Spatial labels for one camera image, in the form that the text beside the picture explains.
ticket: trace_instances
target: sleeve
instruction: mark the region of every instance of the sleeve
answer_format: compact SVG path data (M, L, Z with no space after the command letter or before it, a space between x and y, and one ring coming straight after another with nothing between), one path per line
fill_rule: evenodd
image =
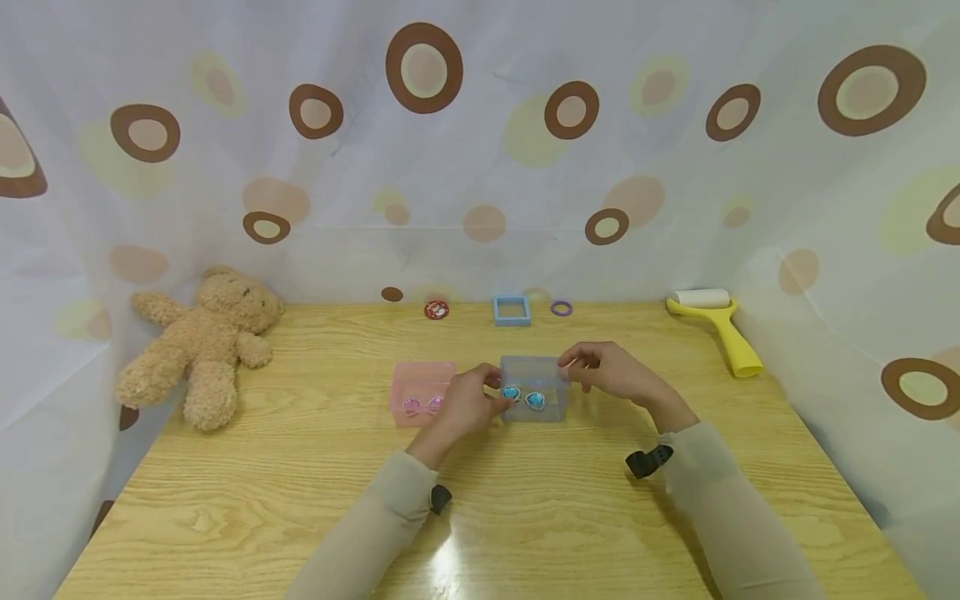
M800 547L712 425L660 436L667 491L690 519L724 600L827 598Z
M426 520L436 483L436 471L405 452L395 452L320 542L286 598L369 598Z

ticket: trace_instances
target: wooden table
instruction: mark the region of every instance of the wooden table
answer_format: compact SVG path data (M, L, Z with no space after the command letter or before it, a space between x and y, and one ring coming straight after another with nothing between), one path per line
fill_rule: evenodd
M501 328L487 304L443 321L415 304L292 306L274 362L241 369L241 410L213 435L174 417L58 598L278 598L389 453L413 437L387 408L394 364L556 356L613 339L717 427L799 540L831 598L920 597L894 551L768 376L728 375L710 331L660 304L577 304ZM662 479L623 459L655 431L629 402L579 390L565 422L511 423L444 465L454 494L382 598L704 598L706 563Z

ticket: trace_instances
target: red round badge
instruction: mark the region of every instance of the red round badge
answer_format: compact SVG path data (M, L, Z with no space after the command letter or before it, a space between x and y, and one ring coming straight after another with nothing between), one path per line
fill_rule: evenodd
M450 314L450 307L443 300L432 300L423 307L423 314L431 321L439 321Z

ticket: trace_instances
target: white curtain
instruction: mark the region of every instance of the white curtain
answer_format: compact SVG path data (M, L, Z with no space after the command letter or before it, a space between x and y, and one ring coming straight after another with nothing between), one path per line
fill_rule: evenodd
M110 397L153 335L130 293L190 301L226 262L291 302L726 287L950 597L958 24L934 0L0 7L0 588L53 592L169 414Z

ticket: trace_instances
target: teddy bear leg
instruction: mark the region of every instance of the teddy bear leg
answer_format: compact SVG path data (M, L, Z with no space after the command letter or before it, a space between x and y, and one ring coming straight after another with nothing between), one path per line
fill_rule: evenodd
M131 408L156 404L177 385L188 362L182 348L155 340L117 375L114 395Z
M232 365L203 361L193 366L183 403L183 418L201 431L227 424L237 407L237 388Z

